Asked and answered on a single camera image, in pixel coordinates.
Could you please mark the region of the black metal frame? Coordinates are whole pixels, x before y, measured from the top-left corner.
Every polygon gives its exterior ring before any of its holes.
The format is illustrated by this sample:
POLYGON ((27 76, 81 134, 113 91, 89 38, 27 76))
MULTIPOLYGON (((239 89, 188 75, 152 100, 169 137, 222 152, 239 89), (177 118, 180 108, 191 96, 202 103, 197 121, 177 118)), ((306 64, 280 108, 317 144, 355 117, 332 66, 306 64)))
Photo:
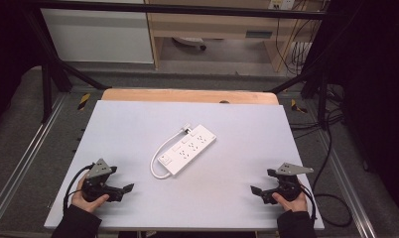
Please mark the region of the black metal frame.
POLYGON ((274 19, 305 19, 305 20, 337 20, 339 14, 328 12, 306 12, 293 10, 258 10, 251 8, 231 8, 231 7, 211 7, 211 6, 185 6, 169 4, 137 4, 137 3, 116 3, 116 2, 88 2, 88 1, 66 1, 66 0, 21 0, 19 1, 21 10, 28 26, 42 49, 44 62, 43 89, 44 89, 44 119, 46 121, 52 113, 52 99, 50 96, 50 79, 54 80, 60 91, 70 91, 70 83, 66 72, 71 73, 78 79, 86 82, 96 89, 108 89, 104 85, 80 72, 76 68, 64 62, 57 54, 55 47, 49 41, 50 35, 41 27, 41 22, 35 17, 36 10, 61 9, 61 10, 80 10, 80 11, 103 11, 103 12, 130 12, 130 13, 153 13, 153 14, 173 14, 173 15, 209 15, 209 16, 229 16, 247 18, 274 18, 274 19))

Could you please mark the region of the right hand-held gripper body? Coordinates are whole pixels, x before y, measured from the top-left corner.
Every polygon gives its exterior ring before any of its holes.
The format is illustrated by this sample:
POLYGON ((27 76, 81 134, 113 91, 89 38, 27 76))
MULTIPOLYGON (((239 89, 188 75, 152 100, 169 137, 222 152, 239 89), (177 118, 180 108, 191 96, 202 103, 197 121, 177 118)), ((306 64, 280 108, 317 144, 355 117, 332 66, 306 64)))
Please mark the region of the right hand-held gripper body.
POLYGON ((289 163, 282 164, 276 171, 276 176, 272 177, 278 181, 276 188, 263 190, 260 197, 264 203, 276 203, 272 197, 274 192, 281 194, 286 200, 293 201, 302 192, 298 175, 310 174, 314 170, 289 163))

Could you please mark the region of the person's left hand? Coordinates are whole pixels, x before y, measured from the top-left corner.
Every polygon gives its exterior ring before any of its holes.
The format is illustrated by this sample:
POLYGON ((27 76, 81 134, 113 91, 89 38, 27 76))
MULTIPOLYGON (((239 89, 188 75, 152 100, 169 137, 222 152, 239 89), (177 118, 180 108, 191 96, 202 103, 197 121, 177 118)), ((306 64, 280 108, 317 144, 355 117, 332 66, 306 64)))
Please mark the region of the person's left hand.
POLYGON ((82 194, 82 186, 85 180, 85 176, 83 176, 77 183, 76 192, 72 195, 71 204, 86 211, 89 213, 93 213, 98 207, 100 207, 103 203, 105 203, 109 195, 104 194, 95 201, 86 201, 82 194))

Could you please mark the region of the wooden table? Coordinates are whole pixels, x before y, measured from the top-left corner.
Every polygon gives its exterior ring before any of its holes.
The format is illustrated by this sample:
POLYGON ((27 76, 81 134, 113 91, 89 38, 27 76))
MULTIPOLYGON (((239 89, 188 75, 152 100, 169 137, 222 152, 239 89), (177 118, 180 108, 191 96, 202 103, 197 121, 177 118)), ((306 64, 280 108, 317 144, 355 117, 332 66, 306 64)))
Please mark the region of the wooden table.
POLYGON ((107 101, 197 102, 278 105, 274 93, 224 90, 109 88, 103 92, 107 101))

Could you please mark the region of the yellow black floor tape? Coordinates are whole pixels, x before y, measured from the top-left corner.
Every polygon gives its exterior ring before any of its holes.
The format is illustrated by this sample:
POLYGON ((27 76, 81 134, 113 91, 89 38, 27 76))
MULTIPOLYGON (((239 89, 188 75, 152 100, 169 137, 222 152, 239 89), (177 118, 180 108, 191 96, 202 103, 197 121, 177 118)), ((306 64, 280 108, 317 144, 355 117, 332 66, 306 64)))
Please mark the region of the yellow black floor tape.
POLYGON ((78 103, 77 110, 80 111, 80 110, 83 110, 83 109, 84 109, 84 107, 85 107, 85 105, 86 105, 86 103, 87 103, 89 97, 90 97, 90 93, 85 93, 85 94, 82 96, 82 98, 80 99, 80 101, 79 101, 79 103, 78 103))
POLYGON ((308 113, 308 110, 303 107, 299 107, 295 99, 291 99, 291 109, 293 111, 299 111, 301 113, 308 113))

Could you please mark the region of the person's right hand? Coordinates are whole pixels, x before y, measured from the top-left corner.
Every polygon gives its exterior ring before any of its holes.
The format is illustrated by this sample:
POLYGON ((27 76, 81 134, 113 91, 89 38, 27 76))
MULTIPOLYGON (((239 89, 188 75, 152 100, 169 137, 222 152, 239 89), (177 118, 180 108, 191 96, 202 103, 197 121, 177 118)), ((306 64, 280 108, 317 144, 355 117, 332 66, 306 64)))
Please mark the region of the person's right hand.
POLYGON ((283 207, 285 211, 301 212, 308 210, 307 197, 303 192, 301 192, 293 201, 286 200, 277 192, 274 192, 272 197, 283 207))

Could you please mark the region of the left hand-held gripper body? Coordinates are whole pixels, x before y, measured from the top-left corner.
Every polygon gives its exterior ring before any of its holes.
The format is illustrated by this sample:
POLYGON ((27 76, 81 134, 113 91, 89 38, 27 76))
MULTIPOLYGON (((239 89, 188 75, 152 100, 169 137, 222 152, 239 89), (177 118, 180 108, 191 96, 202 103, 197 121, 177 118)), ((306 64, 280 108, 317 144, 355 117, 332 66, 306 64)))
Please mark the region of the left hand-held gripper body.
POLYGON ((108 194, 108 202, 121 201, 124 195, 122 188, 106 184, 111 175, 113 174, 110 172, 110 166, 103 159, 94 163, 86 175, 81 189, 84 199, 95 201, 102 195, 108 194))

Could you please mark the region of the aluminium floor rail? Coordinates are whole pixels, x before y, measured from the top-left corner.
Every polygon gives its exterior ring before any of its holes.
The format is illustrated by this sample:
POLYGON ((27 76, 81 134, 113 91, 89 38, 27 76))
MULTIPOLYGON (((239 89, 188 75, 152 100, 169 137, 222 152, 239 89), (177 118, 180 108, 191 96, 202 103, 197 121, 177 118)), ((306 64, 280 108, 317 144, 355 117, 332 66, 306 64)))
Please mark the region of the aluminium floor rail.
POLYGON ((354 224, 360 234, 360 237, 377 238, 372 223, 368 218, 357 192, 354 189, 354 186, 346 174, 346 171, 339 160, 339 156, 333 147, 333 140, 330 137, 329 131, 320 131, 319 136, 328 151, 328 162, 332 168, 332 173, 337 181, 344 201, 350 208, 354 224))
POLYGON ((3 184, 0 191, 0 220, 60 114, 67 97, 67 93, 60 93, 58 95, 52 107, 53 112, 38 126, 35 135, 28 143, 25 151, 20 155, 20 160, 17 162, 14 171, 9 174, 8 179, 3 184))

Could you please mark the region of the white cabinet panel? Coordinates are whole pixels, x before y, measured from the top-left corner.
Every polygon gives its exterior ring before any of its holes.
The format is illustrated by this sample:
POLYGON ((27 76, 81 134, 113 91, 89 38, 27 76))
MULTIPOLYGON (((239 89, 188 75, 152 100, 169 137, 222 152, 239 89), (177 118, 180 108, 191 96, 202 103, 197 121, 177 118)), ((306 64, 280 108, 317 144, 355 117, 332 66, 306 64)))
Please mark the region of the white cabinet panel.
POLYGON ((154 61, 144 14, 54 9, 42 14, 62 60, 154 61))

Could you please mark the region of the white power strip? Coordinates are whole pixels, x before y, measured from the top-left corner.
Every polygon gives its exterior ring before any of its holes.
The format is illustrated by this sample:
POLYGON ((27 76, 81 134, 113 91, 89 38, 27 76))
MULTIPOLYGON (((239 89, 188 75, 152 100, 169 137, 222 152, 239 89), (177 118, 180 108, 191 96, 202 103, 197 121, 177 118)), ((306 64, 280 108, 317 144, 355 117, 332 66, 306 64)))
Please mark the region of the white power strip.
POLYGON ((184 132, 186 135, 158 158, 172 176, 181 172, 216 140, 216 136, 203 125, 187 128, 184 132))

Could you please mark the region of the white wall socket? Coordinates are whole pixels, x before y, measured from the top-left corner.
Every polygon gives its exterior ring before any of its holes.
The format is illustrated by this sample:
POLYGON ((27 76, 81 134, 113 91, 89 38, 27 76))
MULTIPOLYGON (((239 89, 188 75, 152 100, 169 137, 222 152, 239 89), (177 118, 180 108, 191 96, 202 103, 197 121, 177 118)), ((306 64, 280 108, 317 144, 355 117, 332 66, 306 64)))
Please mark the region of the white wall socket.
POLYGON ((295 0, 270 0, 269 9, 273 10, 291 10, 295 0))

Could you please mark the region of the light wooden desk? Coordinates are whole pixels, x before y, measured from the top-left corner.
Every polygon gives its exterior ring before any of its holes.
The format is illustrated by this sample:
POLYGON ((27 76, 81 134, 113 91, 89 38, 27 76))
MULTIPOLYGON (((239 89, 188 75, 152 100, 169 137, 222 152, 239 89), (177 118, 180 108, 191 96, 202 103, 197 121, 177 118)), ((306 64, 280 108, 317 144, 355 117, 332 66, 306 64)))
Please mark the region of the light wooden desk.
MULTIPOLYGON (((270 0, 144 0, 147 4, 269 9, 270 0)), ((322 12, 324 0, 295 0, 291 10, 322 12)), ((319 29, 316 20, 265 19, 209 15, 147 15, 150 35, 160 38, 261 40, 275 71, 285 68, 294 42, 310 43, 319 29)))

